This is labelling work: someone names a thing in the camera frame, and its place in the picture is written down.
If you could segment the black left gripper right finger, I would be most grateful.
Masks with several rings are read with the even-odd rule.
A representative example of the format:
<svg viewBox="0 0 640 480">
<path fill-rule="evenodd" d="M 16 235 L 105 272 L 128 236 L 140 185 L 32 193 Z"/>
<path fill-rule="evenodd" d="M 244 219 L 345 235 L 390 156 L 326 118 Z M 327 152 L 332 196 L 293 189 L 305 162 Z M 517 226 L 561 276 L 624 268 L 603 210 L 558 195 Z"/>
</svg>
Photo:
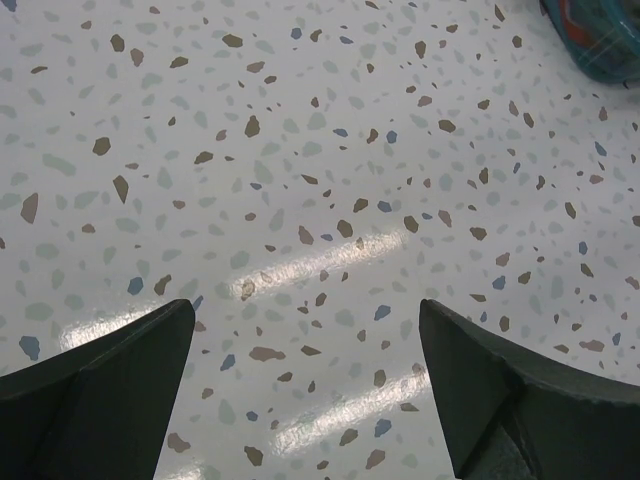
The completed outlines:
<svg viewBox="0 0 640 480">
<path fill-rule="evenodd" d="M 458 479 L 636 479 L 639 389 L 554 361 L 435 300 L 419 333 Z"/>
</svg>

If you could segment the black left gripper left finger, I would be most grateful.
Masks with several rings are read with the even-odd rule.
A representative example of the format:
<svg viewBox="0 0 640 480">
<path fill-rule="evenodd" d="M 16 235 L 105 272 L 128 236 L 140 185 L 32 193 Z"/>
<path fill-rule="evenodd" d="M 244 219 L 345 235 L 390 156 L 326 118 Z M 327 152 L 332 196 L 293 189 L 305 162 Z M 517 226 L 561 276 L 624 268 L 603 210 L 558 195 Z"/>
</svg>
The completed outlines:
<svg viewBox="0 0 640 480">
<path fill-rule="evenodd" d="M 2 478 L 153 478 L 194 327 L 174 300 L 2 376 Z"/>
</svg>

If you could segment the teal plastic laundry basket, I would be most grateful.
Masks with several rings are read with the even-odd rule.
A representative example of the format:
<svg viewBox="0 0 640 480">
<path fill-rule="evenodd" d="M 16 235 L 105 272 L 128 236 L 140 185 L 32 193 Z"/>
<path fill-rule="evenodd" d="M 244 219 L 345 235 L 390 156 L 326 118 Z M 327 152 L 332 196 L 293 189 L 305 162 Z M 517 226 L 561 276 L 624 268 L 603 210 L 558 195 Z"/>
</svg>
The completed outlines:
<svg viewBox="0 0 640 480">
<path fill-rule="evenodd" d="M 540 3 L 576 66 L 604 84 L 639 81 L 639 0 Z"/>
</svg>

